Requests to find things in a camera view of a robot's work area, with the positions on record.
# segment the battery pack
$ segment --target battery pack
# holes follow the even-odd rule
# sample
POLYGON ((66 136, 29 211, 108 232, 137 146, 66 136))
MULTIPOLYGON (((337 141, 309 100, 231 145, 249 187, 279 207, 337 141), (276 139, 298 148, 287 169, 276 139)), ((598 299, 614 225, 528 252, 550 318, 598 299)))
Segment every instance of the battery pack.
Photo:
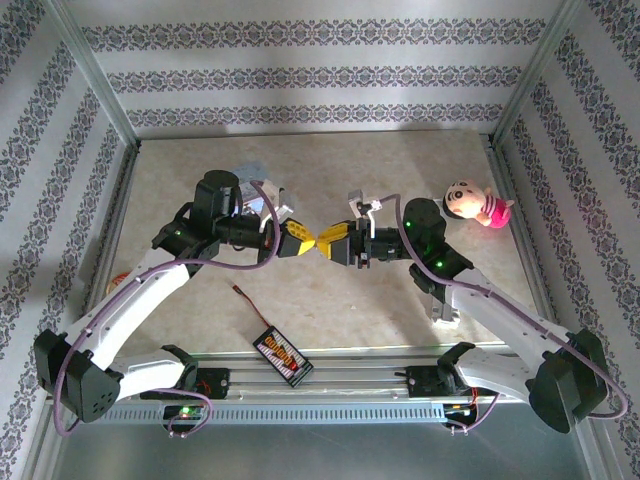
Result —
POLYGON ((292 387, 313 370, 309 360, 276 327, 269 327, 253 342, 253 346, 292 387))

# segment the toy figure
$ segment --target toy figure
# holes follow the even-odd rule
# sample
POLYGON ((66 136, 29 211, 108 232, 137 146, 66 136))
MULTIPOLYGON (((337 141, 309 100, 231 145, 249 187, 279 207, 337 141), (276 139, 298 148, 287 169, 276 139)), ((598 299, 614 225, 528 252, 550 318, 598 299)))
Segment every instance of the toy figure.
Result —
POLYGON ((442 201, 444 212, 452 218, 475 218, 485 227, 502 228, 511 218, 513 200, 502 200, 484 192, 472 180, 451 185, 442 201))

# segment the floor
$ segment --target floor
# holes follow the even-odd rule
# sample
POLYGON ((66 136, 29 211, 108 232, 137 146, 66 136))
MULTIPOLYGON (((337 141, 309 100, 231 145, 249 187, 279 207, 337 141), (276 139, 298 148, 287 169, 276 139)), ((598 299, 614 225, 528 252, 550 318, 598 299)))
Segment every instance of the floor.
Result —
MULTIPOLYGON (((365 195, 399 192, 406 201, 441 198, 450 183, 466 178, 482 187, 493 185, 480 137, 473 131, 145 141, 113 274, 138 263, 159 229, 193 200, 195 185, 206 171, 233 170, 256 161, 274 183, 294 194, 293 217, 315 234, 351 219, 347 194, 358 188, 365 195)), ((394 225, 392 208, 378 213, 379 225, 394 225)), ((508 228, 448 220, 447 240, 498 287, 534 309, 508 228)), ((216 259, 255 262, 254 252, 223 250, 216 259)), ((233 293, 233 283, 298 348, 498 341, 465 316, 456 329, 434 325, 430 297, 414 286, 409 265, 375 262, 370 270, 357 270, 330 262, 314 249, 254 272, 204 268, 144 322, 122 353, 143 353, 167 343, 192 353, 253 351, 251 343, 264 327, 233 293)))

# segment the wall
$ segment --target wall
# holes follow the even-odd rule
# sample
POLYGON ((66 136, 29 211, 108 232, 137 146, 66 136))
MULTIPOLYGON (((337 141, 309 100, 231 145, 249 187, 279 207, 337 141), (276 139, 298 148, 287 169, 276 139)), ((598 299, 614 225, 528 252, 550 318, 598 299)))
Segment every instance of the wall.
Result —
POLYGON ((640 478, 639 31, 638 2, 585 1, 504 146, 558 319, 597 333, 630 397, 604 424, 624 478, 640 478))
POLYGON ((0 478, 44 392, 32 343, 80 315, 123 145, 42 6, 0 5, 0 478))
POLYGON ((86 0, 70 9, 141 138, 490 133, 559 0, 86 0))

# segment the purple wire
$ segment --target purple wire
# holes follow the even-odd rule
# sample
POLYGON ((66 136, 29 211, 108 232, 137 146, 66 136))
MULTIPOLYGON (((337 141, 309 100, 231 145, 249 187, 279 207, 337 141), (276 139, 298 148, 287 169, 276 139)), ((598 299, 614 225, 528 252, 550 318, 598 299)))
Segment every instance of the purple wire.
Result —
MULTIPOLYGON (((278 221, 278 214, 276 213, 276 209, 273 206, 273 203, 271 203, 271 200, 269 200, 269 197, 267 196, 267 194, 264 193, 264 190, 262 190, 261 188, 262 182, 252 181, 251 185, 253 186, 253 188, 256 189, 258 194, 263 198, 265 205, 269 209, 269 213, 271 213, 271 218, 273 219, 274 225, 276 225, 278 221)), ((262 268, 266 266, 271 261, 271 259, 276 255, 278 246, 280 245, 280 229, 276 227, 273 230, 274 230, 273 246, 267 258, 265 258, 264 261, 260 263, 256 263, 253 265, 232 265, 228 263, 216 262, 215 260, 203 260, 199 258, 172 260, 170 262, 162 263, 156 267, 153 267, 147 270, 142 275, 137 276, 136 278, 131 280, 128 284, 126 284, 113 297, 111 297, 111 299, 105 304, 105 306, 94 315, 94 317, 87 324, 85 329, 82 330, 80 335, 78 335, 78 338, 76 339, 75 342, 73 342, 73 345, 71 345, 71 348, 67 352, 67 355, 64 357, 64 360, 62 361, 62 365, 60 366, 60 371, 58 372, 58 377, 56 378, 56 384, 53 391, 53 423, 56 427, 56 431, 58 432, 58 434, 63 437, 67 437, 71 435, 71 432, 73 432, 73 430, 75 430, 75 428, 80 423, 80 419, 77 418, 73 422, 71 427, 69 427, 69 429, 67 430, 65 426, 62 424, 62 418, 60 413, 60 398, 62 396, 62 386, 64 384, 64 379, 67 374, 67 368, 69 367, 69 363, 71 362, 71 357, 75 352, 80 350, 80 347, 85 342, 85 340, 89 337, 89 334, 96 328, 96 326, 100 324, 100 321, 107 314, 107 312, 109 312, 124 297, 126 297, 126 295, 129 294, 130 290, 136 288, 137 286, 142 284, 145 280, 155 275, 156 273, 177 265, 210 265, 213 267, 227 268, 230 270, 239 270, 239 271, 249 271, 249 270, 256 270, 257 268, 262 268)), ((180 392, 182 395, 192 395, 192 396, 194 396, 194 393, 195 393, 195 392, 187 392, 187 391, 177 391, 177 392, 180 392)))
POLYGON ((498 403, 498 398, 500 398, 500 394, 499 393, 495 397, 493 397, 493 400, 489 404, 489 408, 487 408, 487 410, 482 414, 482 416, 480 418, 478 418, 475 422, 473 422, 471 425, 465 425, 462 422, 458 422, 457 420, 450 420, 448 418, 447 418, 447 423, 450 423, 451 425, 456 425, 457 427, 460 427, 457 430, 454 429, 453 430, 454 433, 456 433, 456 432, 464 432, 464 433, 470 432, 474 428, 479 427, 480 424, 487 419, 487 417, 489 416, 491 411, 494 409, 494 407, 498 403))
POLYGON ((529 317, 525 312, 523 312, 522 310, 517 308, 515 305, 513 305, 511 302, 509 302, 507 299, 505 299, 502 296, 496 294, 495 292, 493 292, 493 291, 491 291, 491 290, 489 290, 487 288, 481 287, 479 285, 473 285, 473 284, 470 284, 470 283, 458 282, 458 281, 455 281, 455 280, 448 280, 446 278, 441 278, 441 277, 438 277, 437 275, 435 275, 434 273, 432 273, 426 267, 426 265, 422 262, 422 260, 418 256, 418 254, 416 253, 415 249, 411 245, 411 242, 409 241, 409 237, 407 236, 407 232, 404 229, 404 223, 402 222, 402 212, 401 212, 401 209, 400 209, 400 200, 401 200, 400 194, 399 193, 394 193, 392 195, 388 195, 388 196, 382 198, 380 200, 380 203, 384 203, 384 202, 387 202, 387 201, 393 200, 393 199, 395 199, 395 201, 396 201, 396 222, 398 223, 398 232, 400 233, 400 238, 402 238, 402 243, 404 244, 404 247, 406 248, 407 252, 411 256, 411 259, 415 262, 415 264, 418 266, 418 268, 420 269, 420 271, 422 273, 424 273, 427 277, 429 277, 432 281, 434 281, 436 283, 440 283, 442 285, 448 285, 448 286, 458 286, 458 287, 468 288, 470 290, 474 290, 476 292, 479 292, 480 294, 482 294, 483 296, 485 296, 487 298, 495 299, 503 307, 505 307, 507 310, 511 311, 514 315, 516 315, 516 317, 518 317, 520 320, 525 322, 527 325, 529 325, 530 327, 535 329, 540 334, 544 335, 545 337, 548 337, 551 341, 555 342, 558 346, 560 346, 561 348, 563 348, 564 350, 569 352, 571 355, 576 357, 584 365, 589 367, 596 375, 598 375, 600 378, 602 378, 602 380, 604 380, 605 383, 607 385, 609 385, 609 387, 611 387, 611 389, 615 392, 615 394, 620 399, 620 408, 618 410, 610 412, 610 413, 592 413, 592 414, 588 415, 589 418, 616 419, 616 418, 620 418, 620 417, 624 416, 627 413, 627 411, 629 410, 629 401, 628 401, 627 396, 625 395, 624 391, 620 387, 620 385, 618 385, 607 374, 607 372, 605 372, 602 368, 600 368, 598 365, 593 363, 587 357, 582 355, 578 350, 573 348, 567 342, 565 342, 564 340, 562 340, 560 337, 558 337, 557 335, 553 334, 552 332, 549 332, 542 325, 540 325, 538 322, 536 322, 533 318, 529 317))
MULTIPOLYGON (((209 397, 207 397, 206 395, 202 395, 201 393, 198 392, 187 392, 186 390, 178 390, 175 388, 157 388, 154 390, 154 392, 159 392, 159 393, 172 393, 172 394, 178 394, 178 395, 189 395, 190 397, 194 397, 194 398, 199 398, 200 400, 204 400, 204 402, 207 405, 207 415, 205 416, 204 420, 202 420, 200 423, 198 423, 195 427, 193 427, 191 430, 189 430, 188 432, 183 432, 180 434, 180 438, 187 438, 190 435, 193 435, 194 433, 196 433, 198 430, 200 430, 202 427, 204 427, 209 420, 211 420, 211 415, 213 414, 213 403, 211 402, 211 399, 209 397)), ((174 416, 171 418, 171 420, 169 420, 169 424, 167 425, 167 430, 169 431, 169 435, 173 436, 174 432, 173 432, 173 422, 175 422, 178 418, 180 417, 180 414, 174 416)))

